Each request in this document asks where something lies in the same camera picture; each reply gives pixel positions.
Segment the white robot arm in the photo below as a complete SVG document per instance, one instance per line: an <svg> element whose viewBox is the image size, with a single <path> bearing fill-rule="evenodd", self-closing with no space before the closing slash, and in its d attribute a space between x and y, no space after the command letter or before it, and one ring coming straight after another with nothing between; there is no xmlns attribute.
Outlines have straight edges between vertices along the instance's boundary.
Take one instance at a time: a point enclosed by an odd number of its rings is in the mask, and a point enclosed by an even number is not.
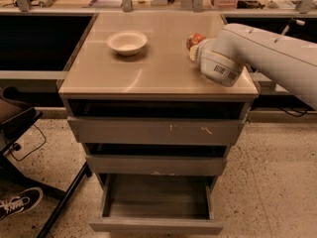
<svg viewBox="0 0 317 238"><path fill-rule="evenodd" d="M242 24L225 25L215 39L190 36L189 56L208 79L233 86L245 65L317 109L317 46Z"/></svg>

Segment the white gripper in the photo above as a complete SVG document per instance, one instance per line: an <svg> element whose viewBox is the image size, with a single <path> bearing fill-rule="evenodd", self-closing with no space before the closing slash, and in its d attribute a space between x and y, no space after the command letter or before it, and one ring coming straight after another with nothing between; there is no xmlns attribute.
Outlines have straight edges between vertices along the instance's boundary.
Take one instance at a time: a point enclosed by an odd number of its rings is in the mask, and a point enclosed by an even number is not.
<svg viewBox="0 0 317 238"><path fill-rule="evenodd" d="M207 52L213 51L214 43L214 39L205 39L198 45L193 45L189 50L190 59L201 65L202 56Z"/></svg>

